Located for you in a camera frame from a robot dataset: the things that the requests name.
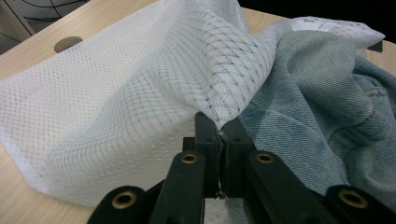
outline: white mesh fabric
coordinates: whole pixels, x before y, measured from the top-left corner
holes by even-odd
[[[231,223],[224,200],[205,199],[204,223],[211,223],[211,224]]]
[[[299,17],[290,20],[289,23],[293,31],[317,30],[340,35],[354,43],[357,49],[367,49],[385,38],[383,34],[361,22]]]
[[[96,206],[119,186],[148,189],[196,112],[220,129],[246,108],[291,31],[250,35],[236,0],[159,1],[1,81],[0,142],[56,198]]]

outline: crumpled cloth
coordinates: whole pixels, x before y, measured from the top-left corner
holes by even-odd
[[[310,189],[363,189],[396,212],[396,77],[337,35],[284,35],[271,74],[239,116]],[[244,223],[241,201],[229,199]]]
[[[194,135],[194,114],[218,129],[239,116],[279,39],[304,23],[361,48],[384,37],[320,18],[251,35],[235,0],[162,0],[2,80],[0,142],[29,186],[59,199],[95,206],[119,186],[149,189]]]

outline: black plastic part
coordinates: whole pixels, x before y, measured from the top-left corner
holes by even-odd
[[[328,188],[324,203],[341,223],[396,223],[396,215],[384,204],[365,191],[350,186]]]
[[[194,137],[184,137],[182,151],[194,151],[194,149],[195,149],[195,138]]]
[[[277,155],[251,152],[245,174],[272,223],[338,223]]]
[[[219,195],[219,160],[221,149],[222,145],[215,123],[204,113],[196,113],[194,150],[202,153],[206,158],[206,198],[217,198]]]
[[[196,151],[178,153],[165,178],[150,224],[204,222],[205,157]]]
[[[113,206],[113,200],[118,195],[129,192],[135,196],[134,199],[125,196],[124,200],[135,200],[133,204],[125,208],[116,208]],[[124,224],[124,223],[147,223],[149,219],[149,210],[145,209],[145,200],[147,194],[141,188],[124,186],[110,191],[105,198],[93,211],[88,224]]]
[[[224,173],[220,177],[222,190],[230,198],[242,198],[247,183],[244,163],[248,154],[256,148],[239,119],[233,119],[221,129],[224,144]]]
[[[244,212],[248,223],[272,223],[271,218],[265,211],[262,201],[260,201],[260,198],[251,185],[247,185],[244,196]]]

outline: table surface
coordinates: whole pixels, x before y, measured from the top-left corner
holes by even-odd
[[[55,44],[68,36],[87,39],[154,0],[91,0],[48,28],[0,56],[0,80],[13,76],[56,54]],[[257,34],[269,24],[286,19],[243,8],[249,30]],[[383,52],[367,50],[367,59],[396,74],[396,45],[383,41]],[[0,224],[86,223],[94,208],[60,201],[30,189],[0,145]]]

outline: screw hole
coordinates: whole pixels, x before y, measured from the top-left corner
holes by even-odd
[[[117,194],[116,197],[113,198],[111,204],[113,205],[114,208],[124,209],[130,207],[135,202],[136,202],[136,194],[133,191],[128,190]]]
[[[338,192],[338,197],[352,207],[366,208],[368,206],[367,200],[355,190],[341,189]]]
[[[274,157],[273,156],[271,156],[268,153],[264,153],[264,152],[257,154],[256,159],[259,162],[263,162],[263,163],[271,163],[271,162],[274,161]]]
[[[186,154],[183,157],[181,157],[181,161],[187,164],[195,163],[196,161],[198,161],[198,157],[194,154]]]

